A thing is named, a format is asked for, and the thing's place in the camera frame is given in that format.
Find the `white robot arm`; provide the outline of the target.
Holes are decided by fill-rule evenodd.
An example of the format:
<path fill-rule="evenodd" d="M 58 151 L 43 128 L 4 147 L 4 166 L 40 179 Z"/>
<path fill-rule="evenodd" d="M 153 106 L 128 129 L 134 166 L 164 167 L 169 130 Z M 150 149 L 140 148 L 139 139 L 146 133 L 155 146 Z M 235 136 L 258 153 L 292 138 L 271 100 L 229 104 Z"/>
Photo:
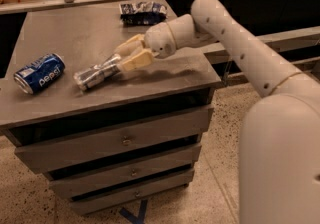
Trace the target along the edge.
<path fill-rule="evenodd" d="M 240 224 L 320 224 L 320 83 L 236 22 L 218 0 L 159 23 L 117 47 L 122 71 L 218 40 L 261 99 L 239 144 Z"/>

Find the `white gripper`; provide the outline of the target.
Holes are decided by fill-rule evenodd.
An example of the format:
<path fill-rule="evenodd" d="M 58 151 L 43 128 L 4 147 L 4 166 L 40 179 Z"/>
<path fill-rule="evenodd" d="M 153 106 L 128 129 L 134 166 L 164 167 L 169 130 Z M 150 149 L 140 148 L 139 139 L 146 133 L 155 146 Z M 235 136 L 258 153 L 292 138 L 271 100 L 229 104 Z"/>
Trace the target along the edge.
<path fill-rule="evenodd" d="M 153 54 L 143 49 L 145 44 L 156 58 L 165 59 L 176 52 L 176 44 L 167 23 L 159 23 L 150 27 L 145 36 L 137 34 L 119 45 L 114 53 L 126 57 L 117 64 L 121 72 L 129 72 L 150 65 L 154 61 Z"/>

